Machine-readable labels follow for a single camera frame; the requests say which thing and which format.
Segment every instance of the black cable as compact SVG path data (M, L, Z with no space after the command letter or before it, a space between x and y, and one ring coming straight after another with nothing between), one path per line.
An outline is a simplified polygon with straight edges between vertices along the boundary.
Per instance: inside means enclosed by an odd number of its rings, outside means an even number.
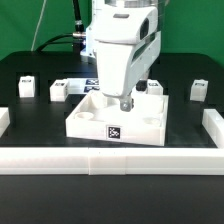
M46 43L53 42L55 40L59 40L59 39L65 38L65 37L73 37L73 35L72 35L72 33L61 34L61 35L58 35L56 37L49 39L48 41L46 41Z
M74 8L74 14L75 14L75 30L77 32L83 32L84 26L82 23L80 8L79 8L79 1L73 0L73 8Z
M39 46L36 51L40 52L42 51L45 47L47 47L48 45L52 45L52 44L79 44L80 42L74 42L74 41L62 41L62 42L46 42L44 44L42 44L41 46Z

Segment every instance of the black table surface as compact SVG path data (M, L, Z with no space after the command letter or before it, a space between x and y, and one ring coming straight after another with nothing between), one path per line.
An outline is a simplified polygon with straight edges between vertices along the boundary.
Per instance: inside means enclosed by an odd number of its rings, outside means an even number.
M20 76L35 75L34 99L20 99ZM0 105L11 124L7 147L149 147L65 136L65 118L83 96L49 100L56 79L97 77L96 67L72 53L17 52L0 62ZM216 147L201 125L204 108L223 114L224 70L200 54L161 54L152 66L169 95L166 147ZM209 81L206 101L191 102L195 79ZM0 176L0 223L222 224L223 176Z

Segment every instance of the white box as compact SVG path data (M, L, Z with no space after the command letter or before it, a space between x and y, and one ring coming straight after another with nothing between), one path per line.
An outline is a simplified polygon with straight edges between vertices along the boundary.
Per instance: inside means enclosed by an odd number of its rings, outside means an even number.
M50 87L50 99L51 101L64 102L68 96L68 80L56 80Z
M163 87L157 80L147 80L147 93L151 95L163 95Z
M10 124L9 110L7 107L0 108L0 137Z
M135 94L131 112L90 91L66 119L67 137L164 146L168 96Z
M19 81L19 96L34 97L35 94L35 78L34 76L22 76Z
M207 94L207 88L208 88L208 81L203 79L194 80L194 83L191 87L190 100L204 102Z

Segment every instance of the white block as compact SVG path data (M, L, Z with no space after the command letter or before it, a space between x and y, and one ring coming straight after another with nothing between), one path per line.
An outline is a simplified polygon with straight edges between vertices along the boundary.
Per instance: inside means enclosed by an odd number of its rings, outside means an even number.
M204 102L207 94L207 88L208 88L208 81L203 79L194 80L194 83L191 87L190 100Z
M0 148L0 174L88 174L88 148Z
M224 150L129 148L126 174L223 175Z
M9 124L10 119L8 108L6 107L0 108L0 137L3 135Z
M217 145L224 149L224 119L215 109L205 109L202 125Z
M147 93L151 95L163 95L163 87L157 80L147 80Z
M19 81L19 96L34 97L35 94L35 78L34 76L22 76Z
M51 101L64 102L68 96L68 80L56 80L50 87L50 99Z
M118 99L89 92L66 119L67 137L164 146L168 96L133 98L134 108L123 112Z

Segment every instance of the white plastic part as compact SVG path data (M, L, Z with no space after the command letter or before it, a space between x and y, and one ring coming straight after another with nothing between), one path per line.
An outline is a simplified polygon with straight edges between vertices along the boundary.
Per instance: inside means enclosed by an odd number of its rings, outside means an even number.
M96 21L102 13L105 0L92 0L92 21L86 29L86 48L81 51L81 59L91 62L95 60L95 51L97 41L94 39L94 30Z
M0 174L224 175L224 150L206 148L0 148Z
M157 80L147 80L147 93L151 95L163 95L163 87Z
M10 124L9 110L6 107L0 108L0 137Z
M22 76L19 81L19 96L34 97L35 94L35 78L34 76Z
M0 148L0 174L88 174L88 148Z
M156 7L120 8L105 5L96 23L94 38L100 42L114 44L138 44L142 41L140 28L146 20L149 25L144 38L156 31L158 25Z
M215 109L205 109L202 124L217 145L224 149L224 119Z
M190 100L204 102L207 94L207 88L208 88L208 81L203 79L194 80L194 83L191 87Z
M90 91L66 119L67 137L164 146L168 96L134 94L131 112L120 101ZM77 116L91 113L91 119Z
M50 99L51 101L64 102L68 96L68 80L56 80L50 87Z
M99 42L97 45L97 71L100 90L107 96L126 97L129 95L142 75L156 60L160 52L161 33L146 46L135 60L135 52L144 46L144 42L136 45L110 44Z

